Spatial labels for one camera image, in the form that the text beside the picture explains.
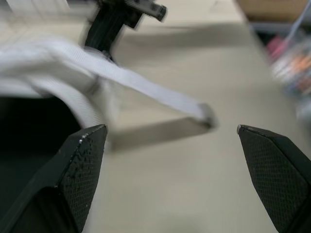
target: white fabric strap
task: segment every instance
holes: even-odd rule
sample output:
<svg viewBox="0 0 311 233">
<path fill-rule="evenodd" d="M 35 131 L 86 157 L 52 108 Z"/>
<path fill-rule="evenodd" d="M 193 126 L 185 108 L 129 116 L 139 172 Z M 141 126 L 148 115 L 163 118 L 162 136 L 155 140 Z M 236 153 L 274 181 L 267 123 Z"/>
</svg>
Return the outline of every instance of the white fabric strap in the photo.
<svg viewBox="0 0 311 233">
<path fill-rule="evenodd" d="M 54 64 L 60 69 L 66 67 L 67 71 L 57 76 L 52 74 L 52 70 L 44 73 L 47 72 L 44 69 L 47 64 Z M 42 69 L 42 73 L 38 73 L 37 69 Z M 107 119 L 101 117 L 101 114 L 105 116 L 104 112 L 109 111 L 105 109 L 106 105 L 104 107 L 99 100 L 93 102 L 92 96 L 84 93 L 86 87 L 95 82 L 95 75 L 101 77 L 101 82 L 109 80 L 134 89 L 197 120 L 205 121 L 209 114 L 202 110 L 195 99 L 152 83 L 139 74 L 120 68 L 64 39 L 49 38 L 7 46 L 0 50 L 0 86 L 6 73 L 10 73 L 12 77 L 27 73 L 27 82 L 63 100 L 85 127 L 103 123 Z M 76 78 L 77 73 L 81 74 L 79 79 Z"/>
</svg>

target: textured black plastic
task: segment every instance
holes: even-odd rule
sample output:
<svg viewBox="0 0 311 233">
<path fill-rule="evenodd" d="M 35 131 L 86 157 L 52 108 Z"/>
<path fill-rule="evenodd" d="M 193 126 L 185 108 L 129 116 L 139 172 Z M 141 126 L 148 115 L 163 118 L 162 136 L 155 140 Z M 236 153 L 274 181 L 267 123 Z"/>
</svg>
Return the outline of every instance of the textured black plastic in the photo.
<svg viewBox="0 0 311 233">
<path fill-rule="evenodd" d="M 79 232 L 83 230 L 97 187 L 102 156 L 103 137 L 86 137 L 60 183 Z"/>
<path fill-rule="evenodd" d="M 308 175 L 301 172 L 306 168 L 297 168 L 307 159 L 304 166 L 311 169 L 309 159 L 279 134 L 248 126 L 241 126 L 238 133 L 254 188 L 274 226 L 280 233 L 302 232 L 310 215 L 306 206 L 311 186 Z"/>
<path fill-rule="evenodd" d="M 106 134 L 101 125 L 69 136 L 11 202 L 0 218 L 0 232 L 82 232 L 97 187 Z M 48 195 L 42 192 L 47 188 Z"/>
</svg>

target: cardboard box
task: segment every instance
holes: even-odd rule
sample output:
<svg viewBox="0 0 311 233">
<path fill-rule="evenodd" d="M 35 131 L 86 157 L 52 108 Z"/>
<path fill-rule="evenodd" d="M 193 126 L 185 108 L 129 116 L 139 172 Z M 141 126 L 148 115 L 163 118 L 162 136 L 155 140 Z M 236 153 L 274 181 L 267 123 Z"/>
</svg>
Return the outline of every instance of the cardboard box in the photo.
<svg viewBox="0 0 311 233">
<path fill-rule="evenodd" d="M 294 22 L 308 0 L 237 0 L 250 21 Z"/>
</svg>

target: beige table surface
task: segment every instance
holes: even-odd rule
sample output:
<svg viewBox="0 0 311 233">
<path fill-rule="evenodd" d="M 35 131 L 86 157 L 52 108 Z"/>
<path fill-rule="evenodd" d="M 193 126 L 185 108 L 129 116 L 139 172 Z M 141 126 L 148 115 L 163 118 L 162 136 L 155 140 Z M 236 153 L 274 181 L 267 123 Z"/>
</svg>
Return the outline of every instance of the beige table surface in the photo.
<svg viewBox="0 0 311 233">
<path fill-rule="evenodd" d="M 289 136 L 311 155 L 294 108 L 234 3 L 162 0 L 165 23 L 146 17 L 127 29 L 116 59 L 166 87 L 209 103 L 219 127 L 192 124 L 132 91 L 123 95 L 120 134 L 104 166 L 85 233 L 276 233 L 247 170 L 236 127 Z M 81 22 L 15 23 L 1 33 L 42 32 L 81 41 Z"/>
</svg>

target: white cloth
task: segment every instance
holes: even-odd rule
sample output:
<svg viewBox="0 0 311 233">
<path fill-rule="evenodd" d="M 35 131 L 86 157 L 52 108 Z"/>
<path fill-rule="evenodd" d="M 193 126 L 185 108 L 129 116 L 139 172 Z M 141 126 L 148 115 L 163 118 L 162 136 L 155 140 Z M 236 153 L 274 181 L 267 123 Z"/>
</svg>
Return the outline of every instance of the white cloth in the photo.
<svg viewBox="0 0 311 233">
<path fill-rule="evenodd" d="M 181 93 L 154 84 L 137 73 L 62 38 L 45 38 L 0 49 L 0 96 L 61 99 L 82 127 L 114 127 L 116 88 L 122 85 L 200 121 L 207 112 Z"/>
</svg>

